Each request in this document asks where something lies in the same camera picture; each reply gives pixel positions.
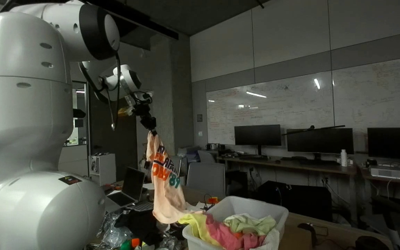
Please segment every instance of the laundry basket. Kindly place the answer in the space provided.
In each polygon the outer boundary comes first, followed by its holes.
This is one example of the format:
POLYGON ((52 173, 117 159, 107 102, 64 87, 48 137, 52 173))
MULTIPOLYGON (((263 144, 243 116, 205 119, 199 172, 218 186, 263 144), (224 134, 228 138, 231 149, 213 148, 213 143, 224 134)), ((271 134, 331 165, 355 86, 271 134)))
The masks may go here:
MULTIPOLYGON (((285 206, 235 195, 228 195, 211 209, 207 211, 216 220, 225 220, 225 218, 235 213, 248 213, 252 218, 260 219, 271 215, 275 219, 275 227, 267 234, 264 244, 257 250, 278 250, 284 236, 285 220, 289 211, 285 206)), ((184 237, 188 240, 189 250, 218 250, 220 247, 203 241, 199 234, 193 234, 191 226, 184 227, 184 237)))

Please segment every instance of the ceiling light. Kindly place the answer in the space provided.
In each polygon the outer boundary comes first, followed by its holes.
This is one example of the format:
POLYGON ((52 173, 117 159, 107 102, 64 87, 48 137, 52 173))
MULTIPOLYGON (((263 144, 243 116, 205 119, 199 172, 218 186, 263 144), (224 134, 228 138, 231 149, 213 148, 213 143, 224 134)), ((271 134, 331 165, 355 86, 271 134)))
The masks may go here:
POLYGON ((260 97, 260 98, 267 98, 267 95, 264 95, 264 94, 259 94, 259 93, 255 93, 255 91, 246 91, 246 93, 250 94, 250 95, 260 97))
POLYGON ((314 84, 316 84, 317 88, 321 88, 321 83, 320 83, 320 80, 316 79, 316 77, 314 77, 314 84))

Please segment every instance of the clothes pile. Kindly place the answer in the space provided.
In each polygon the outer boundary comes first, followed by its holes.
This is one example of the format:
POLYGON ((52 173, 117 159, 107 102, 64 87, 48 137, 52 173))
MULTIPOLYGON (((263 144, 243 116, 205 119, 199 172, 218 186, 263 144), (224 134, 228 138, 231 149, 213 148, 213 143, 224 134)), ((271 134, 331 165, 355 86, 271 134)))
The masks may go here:
POLYGON ((231 215, 224 222, 216 220, 210 213, 186 213, 178 222, 191 224, 193 234, 224 250, 257 248, 275 227, 273 216, 256 219, 246 213, 231 215))

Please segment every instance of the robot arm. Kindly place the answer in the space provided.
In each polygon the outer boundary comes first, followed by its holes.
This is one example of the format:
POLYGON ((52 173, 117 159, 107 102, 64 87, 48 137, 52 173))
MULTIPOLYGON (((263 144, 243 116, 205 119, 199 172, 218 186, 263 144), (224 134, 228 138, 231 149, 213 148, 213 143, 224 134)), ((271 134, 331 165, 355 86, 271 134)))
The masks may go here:
MULTIPOLYGON (((111 58, 118 47, 116 22, 95 5, 0 12, 0 250, 82 248, 100 227, 103 190, 56 169, 73 127, 71 61, 111 58)), ((134 113, 155 129, 134 77, 118 68, 105 84, 127 88, 134 113)))

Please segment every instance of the computer monitor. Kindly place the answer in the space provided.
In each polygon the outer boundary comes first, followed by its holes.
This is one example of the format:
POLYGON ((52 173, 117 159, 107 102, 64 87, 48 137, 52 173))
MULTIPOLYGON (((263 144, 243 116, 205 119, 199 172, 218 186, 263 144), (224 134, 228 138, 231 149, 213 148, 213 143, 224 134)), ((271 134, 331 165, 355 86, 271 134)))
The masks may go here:
POLYGON ((261 145, 282 145, 281 124, 235 126, 236 144, 255 144, 261 154, 261 145))
POLYGON ((353 152, 352 127, 325 129, 288 129, 288 151, 341 152, 343 148, 353 152))
POLYGON ((400 158, 400 127, 368 127, 368 155, 400 158))

